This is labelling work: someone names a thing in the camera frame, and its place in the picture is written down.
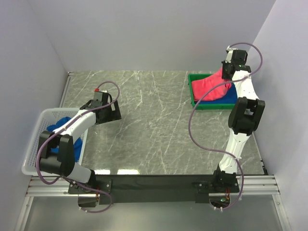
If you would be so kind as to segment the pink towel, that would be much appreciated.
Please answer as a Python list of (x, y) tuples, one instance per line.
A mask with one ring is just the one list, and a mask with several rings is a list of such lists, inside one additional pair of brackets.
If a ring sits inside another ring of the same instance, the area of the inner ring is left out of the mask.
[(222, 67), (210, 75), (209, 77), (194, 80), (192, 82), (192, 92), (193, 98), (195, 101), (201, 99), (202, 96), (205, 95), (208, 91), (210, 91), (202, 101), (213, 101), (216, 99), (220, 99), (226, 95), (227, 91), (230, 89), (231, 83), (227, 83), (226, 80), (222, 79)]

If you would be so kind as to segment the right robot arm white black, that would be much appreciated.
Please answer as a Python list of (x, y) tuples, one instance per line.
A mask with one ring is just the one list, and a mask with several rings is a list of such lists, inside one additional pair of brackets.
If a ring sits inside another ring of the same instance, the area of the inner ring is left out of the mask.
[(212, 188), (219, 193), (239, 191), (236, 179), (238, 163), (265, 109), (265, 102), (259, 99), (253, 87), (251, 68), (246, 65), (247, 57), (245, 50), (228, 47), (226, 59), (222, 62), (222, 79), (233, 81), (237, 101), (228, 119), (230, 135), (226, 153), (212, 179)]

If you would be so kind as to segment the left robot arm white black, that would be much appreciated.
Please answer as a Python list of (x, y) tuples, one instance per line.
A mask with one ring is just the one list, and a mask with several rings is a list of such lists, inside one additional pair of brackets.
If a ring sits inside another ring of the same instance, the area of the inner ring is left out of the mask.
[(94, 192), (97, 187), (95, 172), (77, 163), (74, 144), (88, 128), (120, 119), (117, 99), (97, 89), (93, 99), (80, 107), (74, 117), (53, 131), (41, 133), (36, 158), (37, 174), (41, 176), (43, 171), (65, 177), (79, 182), (85, 193)]

